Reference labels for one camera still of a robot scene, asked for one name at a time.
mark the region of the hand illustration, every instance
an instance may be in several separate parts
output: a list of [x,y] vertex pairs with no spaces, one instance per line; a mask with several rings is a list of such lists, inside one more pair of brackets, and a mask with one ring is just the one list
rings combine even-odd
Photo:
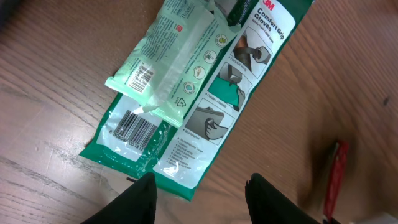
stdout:
[[238,92],[238,96],[239,96],[239,101],[238,101],[238,106],[234,106],[234,109],[236,111],[240,111],[242,108],[244,99],[245,99],[245,93],[239,87],[237,89],[237,92]]
[[228,128],[222,127],[214,123],[213,119],[208,118],[205,123],[206,136],[211,140],[216,140],[224,137]]

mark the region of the barcode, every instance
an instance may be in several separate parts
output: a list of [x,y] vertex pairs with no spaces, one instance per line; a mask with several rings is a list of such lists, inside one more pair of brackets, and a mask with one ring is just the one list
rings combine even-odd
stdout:
[[153,75],[153,71],[149,70],[143,65],[140,65],[135,74],[132,76],[129,86],[137,90],[139,93],[142,93]]
[[127,110],[113,132],[116,138],[144,150],[157,126]]

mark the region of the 3m logo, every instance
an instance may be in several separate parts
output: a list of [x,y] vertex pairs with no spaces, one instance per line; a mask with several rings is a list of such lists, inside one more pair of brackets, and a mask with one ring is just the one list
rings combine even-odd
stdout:
[[181,32],[182,31],[182,26],[180,26],[180,25],[177,25],[177,27],[175,28],[178,32]]
[[271,2],[271,0],[263,0],[262,3],[264,3],[270,11],[274,9],[275,5]]

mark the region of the sealed plastic pouch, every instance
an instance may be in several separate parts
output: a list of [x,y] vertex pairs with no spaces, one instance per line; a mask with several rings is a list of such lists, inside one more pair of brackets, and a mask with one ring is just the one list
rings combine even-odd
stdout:
[[155,22],[106,86],[134,98],[145,113],[160,106],[213,21],[203,2],[165,0]]
[[165,103],[153,111],[154,114],[177,128],[182,125],[184,116],[199,94],[202,84],[222,49],[241,30],[240,25],[228,26],[225,16],[215,7],[214,1],[209,1],[207,9],[214,13],[214,20],[199,40]]

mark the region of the white sticker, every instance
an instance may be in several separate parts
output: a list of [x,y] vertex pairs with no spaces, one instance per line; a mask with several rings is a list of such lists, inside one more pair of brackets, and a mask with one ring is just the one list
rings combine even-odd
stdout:
[[235,6],[237,0],[215,0],[216,6],[228,16],[232,8]]
[[162,120],[150,113],[134,114],[139,104],[122,96],[101,128],[97,144],[112,149],[117,154],[137,161]]
[[138,93],[143,93],[154,75],[155,70],[152,68],[152,66],[145,62],[141,62],[138,68],[131,73],[129,87],[133,88]]

